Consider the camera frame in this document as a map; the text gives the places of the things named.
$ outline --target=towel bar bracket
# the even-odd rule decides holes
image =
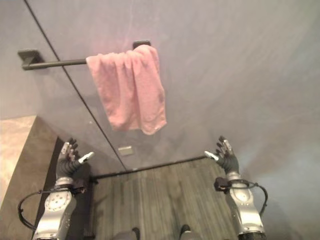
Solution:
[[[30,66],[30,64],[39,64],[44,62],[39,51],[35,49],[19,50],[18,55],[23,61],[22,62],[23,70],[32,70],[33,68]]]

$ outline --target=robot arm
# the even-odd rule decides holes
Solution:
[[[218,177],[214,187],[226,194],[226,202],[231,210],[234,229],[240,240],[266,240],[261,215],[254,205],[254,197],[249,182],[239,174],[239,163],[228,140],[219,138],[219,149],[213,154],[204,154],[224,169],[226,178]]]
[[[76,141],[65,142],[56,166],[56,182],[53,191],[46,198],[44,213],[37,225],[33,240],[64,240],[67,236],[71,214],[76,208],[74,197],[75,173],[94,153],[79,158]]]

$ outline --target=black robotic glove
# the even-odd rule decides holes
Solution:
[[[219,142],[216,144],[218,148],[215,153],[205,151],[204,154],[224,170],[225,174],[236,172],[239,173],[239,163],[234,151],[228,140],[224,136],[219,137]]]
[[[89,152],[83,157],[80,157],[76,150],[78,147],[76,142],[75,139],[71,138],[64,143],[56,165],[56,179],[63,177],[71,178],[81,165],[94,155],[93,152]]]

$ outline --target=floor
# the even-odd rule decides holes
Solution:
[[[139,227],[141,240],[177,240],[189,224],[203,240],[235,240],[230,211],[207,158],[99,180],[94,188],[93,226],[97,240]]]

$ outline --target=white fingertip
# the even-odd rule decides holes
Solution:
[[[95,153],[93,151],[87,153],[86,155],[84,155],[83,157],[78,159],[78,162],[83,164],[84,162],[86,162],[88,159],[92,158],[95,155]]]
[[[210,159],[214,159],[216,161],[219,160],[219,157],[217,155],[214,155],[212,152],[204,151],[204,154]]]

